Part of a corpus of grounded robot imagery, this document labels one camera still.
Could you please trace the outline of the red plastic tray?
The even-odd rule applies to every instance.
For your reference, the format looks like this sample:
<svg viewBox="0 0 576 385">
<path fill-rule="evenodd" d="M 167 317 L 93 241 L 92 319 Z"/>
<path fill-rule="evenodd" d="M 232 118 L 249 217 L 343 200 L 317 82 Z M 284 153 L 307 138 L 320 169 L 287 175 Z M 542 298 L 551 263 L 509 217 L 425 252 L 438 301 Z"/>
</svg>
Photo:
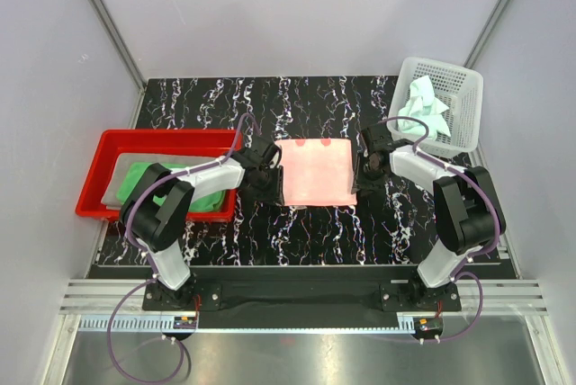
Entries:
<svg viewBox="0 0 576 385">
<path fill-rule="evenodd" d="M 234 130 L 107 130 L 95 149 L 94 158 L 80 193 L 76 214 L 83 218 L 116 221 L 119 212 L 102 204 L 113 169 L 123 153 L 219 157 L 234 146 Z"/>
</svg>

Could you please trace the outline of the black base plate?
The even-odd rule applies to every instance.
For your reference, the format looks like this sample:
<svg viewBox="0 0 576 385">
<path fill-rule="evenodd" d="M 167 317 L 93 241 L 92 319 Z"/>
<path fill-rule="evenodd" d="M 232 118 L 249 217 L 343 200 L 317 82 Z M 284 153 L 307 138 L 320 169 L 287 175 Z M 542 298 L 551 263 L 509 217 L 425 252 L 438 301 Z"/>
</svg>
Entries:
<svg viewBox="0 0 576 385">
<path fill-rule="evenodd" d="M 195 266 L 183 288 L 145 290 L 142 308 L 198 312 L 202 331 L 396 327 L 400 313 L 459 312 L 454 284 L 426 290 L 413 265 Z"/>
</svg>

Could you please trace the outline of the white plastic basket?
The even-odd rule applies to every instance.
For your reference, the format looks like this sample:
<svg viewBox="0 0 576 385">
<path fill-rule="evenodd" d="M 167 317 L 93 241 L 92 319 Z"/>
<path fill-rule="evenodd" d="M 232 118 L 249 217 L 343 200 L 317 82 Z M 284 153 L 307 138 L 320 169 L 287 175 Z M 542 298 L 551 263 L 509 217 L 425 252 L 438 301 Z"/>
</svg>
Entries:
<svg viewBox="0 0 576 385">
<path fill-rule="evenodd" d="M 400 68 L 388 116 L 395 117 L 410 100 L 410 84 L 428 76 L 435 97 L 447 110 L 442 112 L 450 134 L 438 133 L 434 140 L 426 139 L 420 147 L 429 154 L 452 158 L 469 153 L 478 145 L 483 78 L 478 72 L 428 58 L 408 57 Z"/>
</svg>

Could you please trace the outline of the aluminium frame post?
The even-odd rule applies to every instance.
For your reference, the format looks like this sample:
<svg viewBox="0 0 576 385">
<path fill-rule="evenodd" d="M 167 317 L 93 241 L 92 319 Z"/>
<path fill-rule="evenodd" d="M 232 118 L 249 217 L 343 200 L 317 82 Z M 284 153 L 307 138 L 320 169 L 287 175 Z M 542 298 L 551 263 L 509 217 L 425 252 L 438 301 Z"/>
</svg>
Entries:
<svg viewBox="0 0 576 385">
<path fill-rule="evenodd" d="M 479 33 L 476 41 L 472 45 L 472 48 L 463 64 L 464 67 L 469 69 L 475 69 L 478 60 L 480 59 L 483 51 L 486 49 L 490 43 L 492 34 L 496 31 L 500 20 L 502 19 L 504 13 L 507 11 L 513 0 L 497 0 L 493 6 L 490 14 L 482 26 L 481 32 Z"/>
<path fill-rule="evenodd" d="M 104 0 L 88 0 L 107 33 L 132 82 L 142 92 L 147 84 Z"/>
</svg>

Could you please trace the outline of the grey towel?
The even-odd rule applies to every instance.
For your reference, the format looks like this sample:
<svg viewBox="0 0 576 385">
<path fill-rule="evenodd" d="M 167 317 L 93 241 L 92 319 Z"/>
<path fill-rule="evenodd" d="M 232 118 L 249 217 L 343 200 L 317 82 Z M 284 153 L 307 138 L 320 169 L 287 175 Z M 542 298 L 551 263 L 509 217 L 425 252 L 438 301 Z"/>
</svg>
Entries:
<svg viewBox="0 0 576 385">
<path fill-rule="evenodd" d="M 209 163 L 213 157 L 198 157 L 198 156 L 177 156 L 177 155 L 163 155 L 163 154 L 145 154 L 145 153 L 122 153 L 118 157 L 115 167 L 112 171 L 112 179 L 109 182 L 101 204 L 108 210 L 119 210 L 120 206 L 111 206 L 109 200 L 113 198 L 122 180 L 128 172 L 129 166 L 135 162 L 147 162 L 150 164 L 159 163 L 165 168 L 181 170 L 188 166 L 198 166 Z"/>
</svg>

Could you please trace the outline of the white towel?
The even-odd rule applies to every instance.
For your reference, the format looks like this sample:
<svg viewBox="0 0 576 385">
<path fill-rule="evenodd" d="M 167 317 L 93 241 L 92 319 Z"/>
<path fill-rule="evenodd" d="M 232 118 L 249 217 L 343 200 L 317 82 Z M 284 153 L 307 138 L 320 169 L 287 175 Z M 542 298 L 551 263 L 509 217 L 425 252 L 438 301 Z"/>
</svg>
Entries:
<svg viewBox="0 0 576 385">
<path fill-rule="evenodd" d="M 436 97 L 429 76 L 421 76 L 409 85 L 409 100 L 399 109 L 398 130 L 402 133 L 423 136 L 428 127 L 429 139 L 436 140 L 439 135 L 451 137 L 451 130 L 445 119 L 449 106 Z"/>
</svg>

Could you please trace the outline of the right aluminium frame post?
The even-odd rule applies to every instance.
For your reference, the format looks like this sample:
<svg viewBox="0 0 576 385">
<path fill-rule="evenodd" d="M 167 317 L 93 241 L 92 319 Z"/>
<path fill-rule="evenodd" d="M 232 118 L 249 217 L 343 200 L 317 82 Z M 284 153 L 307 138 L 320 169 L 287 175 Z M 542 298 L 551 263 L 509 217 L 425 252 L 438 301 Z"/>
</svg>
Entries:
<svg viewBox="0 0 576 385">
<path fill-rule="evenodd" d="M 481 32 L 479 33 L 476 41 L 472 45 L 472 48 L 463 64 L 464 67 L 469 69 L 475 69 L 478 60 L 480 59 L 483 51 L 486 49 L 490 43 L 492 34 L 496 31 L 500 20 L 502 19 L 504 13 L 507 11 L 513 0 L 497 0 L 493 6 L 490 14 L 482 26 Z"/>
</svg>

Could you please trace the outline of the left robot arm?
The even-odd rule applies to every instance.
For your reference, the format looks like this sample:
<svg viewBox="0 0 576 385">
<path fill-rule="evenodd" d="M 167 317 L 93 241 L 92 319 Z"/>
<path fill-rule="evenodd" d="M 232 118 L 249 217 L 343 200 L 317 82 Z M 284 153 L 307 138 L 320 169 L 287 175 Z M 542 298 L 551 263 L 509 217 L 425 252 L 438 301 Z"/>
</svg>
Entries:
<svg viewBox="0 0 576 385">
<path fill-rule="evenodd" d="M 125 237 L 147 257 L 152 281 L 164 286 L 162 296 L 171 307 L 185 309 L 194 300 L 192 273 L 179 246 L 190 205 L 237 189 L 257 201 L 282 203 L 282 156 L 272 140 L 254 137 L 249 146 L 202 165 L 172 170 L 155 163 L 145 169 L 119 217 Z"/>
</svg>

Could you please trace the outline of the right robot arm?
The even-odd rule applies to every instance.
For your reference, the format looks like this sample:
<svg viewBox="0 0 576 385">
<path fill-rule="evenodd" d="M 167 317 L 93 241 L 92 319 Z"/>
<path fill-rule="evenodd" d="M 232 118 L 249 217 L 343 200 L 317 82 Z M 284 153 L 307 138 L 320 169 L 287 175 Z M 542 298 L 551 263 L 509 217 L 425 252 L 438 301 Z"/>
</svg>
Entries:
<svg viewBox="0 0 576 385">
<path fill-rule="evenodd" d="M 401 301 L 432 309 L 449 295 L 464 265 L 489 253 L 506 230 L 491 175 L 482 166 L 453 166 L 406 139 L 393 140 L 382 124 L 363 129 L 361 139 L 364 152 L 355 163 L 355 192 L 382 191 L 396 175 L 432 195 L 437 242 L 400 289 Z"/>
</svg>

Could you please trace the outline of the green towel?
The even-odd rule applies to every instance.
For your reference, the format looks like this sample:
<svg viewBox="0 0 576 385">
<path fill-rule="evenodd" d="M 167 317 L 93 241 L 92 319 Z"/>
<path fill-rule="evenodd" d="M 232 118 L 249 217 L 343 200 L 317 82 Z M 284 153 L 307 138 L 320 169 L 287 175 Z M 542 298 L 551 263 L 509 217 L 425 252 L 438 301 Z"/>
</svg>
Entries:
<svg viewBox="0 0 576 385">
<path fill-rule="evenodd" d="M 131 164 L 113 198 L 109 200 L 109 204 L 121 207 L 149 166 L 150 163 L 147 162 Z M 191 202 L 188 211 L 192 213 L 219 212 L 224 203 L 225 195 L 224 191 L 220 191 L 196 199 Z"/>
</svg>

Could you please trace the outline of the left aluminium frame post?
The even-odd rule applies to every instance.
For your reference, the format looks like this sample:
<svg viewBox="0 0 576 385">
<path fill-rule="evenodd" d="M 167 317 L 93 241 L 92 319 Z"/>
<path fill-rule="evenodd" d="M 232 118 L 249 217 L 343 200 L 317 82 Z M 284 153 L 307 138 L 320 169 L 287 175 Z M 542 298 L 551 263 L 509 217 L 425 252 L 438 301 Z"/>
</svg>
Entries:
<svg viewBox="0 0 576 385">
<path fill-rule="evenodd" d="M 104 0 L 88 0 L 107 33 L 132 82 L 142 92 L 147 84 Z"/>
</svg>

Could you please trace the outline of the pink towel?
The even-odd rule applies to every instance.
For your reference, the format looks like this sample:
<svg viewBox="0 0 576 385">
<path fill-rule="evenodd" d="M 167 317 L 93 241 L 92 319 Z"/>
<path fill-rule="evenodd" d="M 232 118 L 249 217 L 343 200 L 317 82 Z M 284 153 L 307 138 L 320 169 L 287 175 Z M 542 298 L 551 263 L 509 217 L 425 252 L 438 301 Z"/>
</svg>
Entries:
<svg viewBox="0 0 576 385">
<path fill-rule="evenodd" d="M 355 206 L 349 139 L 280 139 L 283 204 L 293 207 Z"/>
</svg>

